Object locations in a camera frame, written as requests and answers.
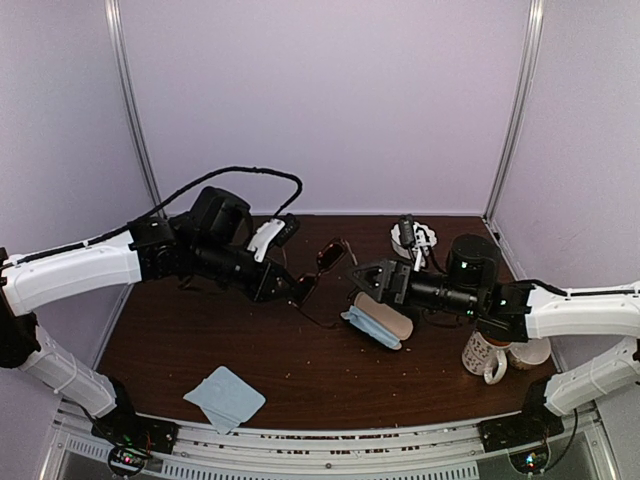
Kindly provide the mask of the black glasses case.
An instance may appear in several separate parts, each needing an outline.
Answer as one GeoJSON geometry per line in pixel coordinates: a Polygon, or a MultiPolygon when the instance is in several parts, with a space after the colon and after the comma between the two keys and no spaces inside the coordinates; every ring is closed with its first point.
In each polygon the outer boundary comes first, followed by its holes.
{"type": "Polygon", "coordinates": [[[400,340],[401,344],[407,340],[413,333],[414,326],[410,318],[399,313],[395,309],[391,308],[387,304],[378,303],[371,297],[359,292],[352,305],[355,305],[365,313],[373,317],[384,327],[394,333],[400,340]]]}

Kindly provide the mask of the dark brown sunglasses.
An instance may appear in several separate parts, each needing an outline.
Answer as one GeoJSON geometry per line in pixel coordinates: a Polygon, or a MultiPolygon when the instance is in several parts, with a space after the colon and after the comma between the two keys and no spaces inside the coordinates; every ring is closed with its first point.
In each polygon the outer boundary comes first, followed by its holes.
{"type": "Polygon", "coordinates": [[[309,314],[303,311],[305,303],[310,299],[320,283],[320,279],[335,268],[343,258],[348,255],[353,265],[357,265],[357,257],[354,254],[350,243],[341,237],[334,237],[322,249],[320,249],[315,258],[316,271],[314,273],[306,273],[301,275],[296,281],[296,290],[292,299],[288,304],[292,306],[299,314],[309,320],[314,325],[331,330],[337,326],[334,322],[331,325],[322,324],[315,320],[309,314]]]}

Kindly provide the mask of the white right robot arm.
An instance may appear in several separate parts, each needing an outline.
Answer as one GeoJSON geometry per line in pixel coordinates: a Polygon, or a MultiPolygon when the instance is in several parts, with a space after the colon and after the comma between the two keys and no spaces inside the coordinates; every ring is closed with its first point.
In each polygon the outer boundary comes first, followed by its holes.
{"type": "Polygon", "coordinates": [[[501,253],[474,234],[454,239],[442,273],[416,271],[404,260],[382,259],[349,270],[350,280],[378,303],[469,317],[499,342],[525,343],[570,335],[619,335],[604,353],[533,383],[513,419],[519,440],[535,440],[578,406],[639,379],[639,285],[560,289],[539,280],[501,283],[501,253]]]}

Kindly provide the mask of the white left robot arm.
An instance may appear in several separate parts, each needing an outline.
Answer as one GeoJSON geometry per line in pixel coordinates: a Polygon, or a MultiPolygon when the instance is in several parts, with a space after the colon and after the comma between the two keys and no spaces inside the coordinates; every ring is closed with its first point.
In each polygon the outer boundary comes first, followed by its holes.
{"type": "Polygon", "coordinates": [[[254,302],[300,300],[304,293],[286,268],[267,257],[298,230],[292,214],[275,215],[236,245],[241,225],[251,226],[249,204],[206,187],[190,210],[163,219],[145,215],[105,239],[49,252],[1,256],[1,365],[20,369],[103,419],[123,444],[144,433],[142,419],[117,381],[97,373],[57,346],[38,324],[37,308],[106,287],[168,277],[199,276],[242,291],[254,302]]]}

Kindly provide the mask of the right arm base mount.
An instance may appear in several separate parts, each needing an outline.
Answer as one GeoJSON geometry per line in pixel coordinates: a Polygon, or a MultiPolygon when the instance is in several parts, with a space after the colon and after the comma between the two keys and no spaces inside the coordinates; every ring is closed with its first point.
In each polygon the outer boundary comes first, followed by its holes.
{"type": "Polygon", "coordinates": [[[549,440],[562,434],[562,414],[554,414],[545,406],[545,390],[551,377],[533,382],[525,395],[519,413],[506,415],[478,424],[478,430],[486,453],[509,450],[512,468],[531,478],[544,475],[554,469],[571,449],[579,423],[579,413],[573,410],[573,428],[568,442],[560,454],[553,454],[549,440]]]}

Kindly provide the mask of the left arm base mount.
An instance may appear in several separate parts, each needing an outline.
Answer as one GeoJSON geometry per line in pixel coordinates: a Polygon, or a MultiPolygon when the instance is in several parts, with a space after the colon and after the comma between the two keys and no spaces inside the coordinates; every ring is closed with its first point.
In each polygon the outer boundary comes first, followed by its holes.
{"type": "Polygon", "coordinates": [[[112,448],[107,466],[113,474],[129,479],[142,472],[153,453],[171,454],[179,426],[168,420],[139,415],[125,386],[109,377],[115,390],[115,408],[103,417],[85,413],[92,424],[91,433],[108,441],[112,448]]]}

